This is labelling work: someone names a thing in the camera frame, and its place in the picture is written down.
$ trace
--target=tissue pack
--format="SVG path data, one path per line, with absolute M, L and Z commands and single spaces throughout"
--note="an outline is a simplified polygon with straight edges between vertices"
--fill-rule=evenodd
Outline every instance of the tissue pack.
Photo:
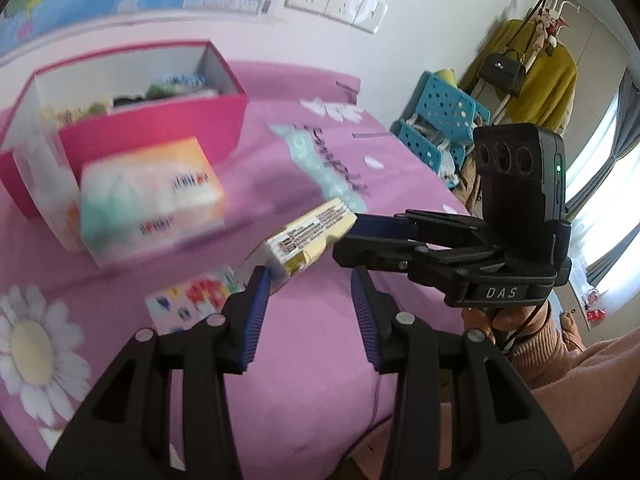
M 223 225 L 225 195 L 195 138 L 82 168 L 81 237 L 108 266 L 155 254 Z

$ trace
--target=pink tablecloth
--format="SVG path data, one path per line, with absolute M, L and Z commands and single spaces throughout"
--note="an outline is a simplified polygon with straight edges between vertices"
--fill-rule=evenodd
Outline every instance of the pink tablecloth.
M 274 73 L 262 81 L 271 81 Z M 244 78 L 251 95 L 251 81 Z M 317 78 L 309 81 L 318 84 Z M 253 90 L 264 97 L 270 84 L 256 83 Z M 357 84 L 354 80 L 349 86 Z M 287 89 L 289 99 L 291 92 Z M 301 89 L 304 97 L 308 92 Z M 323 97 L 349 102 L 348 94 L 330 84 Z M 40 321 L 54 353 L 59 351 L 49 384 L 35 387 L 16 378 L 15 367 L 12 371 L 6 361 L 11 359 L 11 326 L 0 315 L 0 411 L 39 464 L 44 466 L 50 453 L 46 440 L 65 426 L 60 412 L 70 416 L 60 393 L 75 409 L 76 399 L 129 337 L 152 324 L 144 302 L 147 294 L 208 269 L 237 265 L 265 236 L 336 191 L 359 197 L 375 214 L 406 208 L 464 213 L 436 175 L 370 115 L 363 113 L 359 123 L 349 118 L 340 122 L 335 110 L 323 115 L 317 105 L 312 108 L 315 111 L 295 100 L 252 98 L 237 150 L 215 167 L 228 196 L 226 230 L 126 270 L 101 272 L 89 256 L 66 253 L 43 222 L 23 218 L 0 188 L 0 290 L 13 291 L 18 309 L 17 291 L 28 291 L 24 315 Z M 276 135 L 270 124 L 295 126 L 300 130 L 297 140 L 287 143 L 282 128 Z M 323 187 L 292 159 L 295 144 L 304 136 L 314 147 L 312 155 L 324 160 L 324 170 L 335 171 L 343 184 Z M 403 308 L 436 329 L 462 331 L 459 311 L 446 307 L 438 291 L 401 275 L 375 278 Z M 234 435 L 248 480 L 321 480 L 368 428 L 391 413 L 394 379 L 379 380 L 366 360 L 349 280 L 350 270 L 338 267 L 330 254 L 293 279 L 270 299 L 248 373 L 226 378 Z M 42 300 L 29 284 L 44 295 L 44 311 L 42 304 L 36 306 Z M 10 382 L 13 395 L 7 389 Z M 174 402 L 174 418 L 178 414 L 179 404 Z M 179 424 L 174 427 L 179 449 Z

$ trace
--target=daisy print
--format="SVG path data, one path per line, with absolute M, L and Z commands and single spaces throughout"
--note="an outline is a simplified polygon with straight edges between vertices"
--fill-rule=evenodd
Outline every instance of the daisy print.
M 0 378 L 24 411 L 49 427 L 54 413 L 71 420 L 70 398 L 82 401 L 89 392 L 91 368 L 74 352 L 84 334 L 66 316 L 63 302 L 47 306 L 34 285 L 0 296 Z

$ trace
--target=yellow sweater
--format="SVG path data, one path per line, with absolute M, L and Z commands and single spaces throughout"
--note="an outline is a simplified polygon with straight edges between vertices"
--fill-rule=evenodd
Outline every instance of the yellow sweater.
M 462 78 L 460 88 L 473 87 L 485 58 L 492 52 L 501 52 L 521 24 L 522 20 L 510 20 L 493 35 Z M 527 23 L 511 44 L 520 56 L 534 26 L 533 22 Z M 524 63 L 531 54 L 530 47 Z M 527 73 L 520 97 L 511 99 L 507 105 L 507 115 L 514 123 L 533 123 L 556 132 L 574 95 L 577 73 L 574 58 L 564 45 L 558 43 L 552 57 L 540 52 Z

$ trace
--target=pink box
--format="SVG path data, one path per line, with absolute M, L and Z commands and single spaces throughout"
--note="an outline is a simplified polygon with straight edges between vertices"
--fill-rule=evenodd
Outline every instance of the pink box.
M 0 180 L 27 217 L 38 215 L 14 163 L 13 150 L 28 136 L 54 126 L 42 109 L 54 112 L 114 96 L 144 95 L 167 75 L 201 74 L 218 97 L 177 97 L 116 108 L 60 130 L 72 170 L 104 156 L 196 137 L 210 164 L 224 160 L 238 145 L 248 98 L 228 64 L 207 41 L 124 46 L 94 52 L 40 69 L 22 89 L 0 130 Z

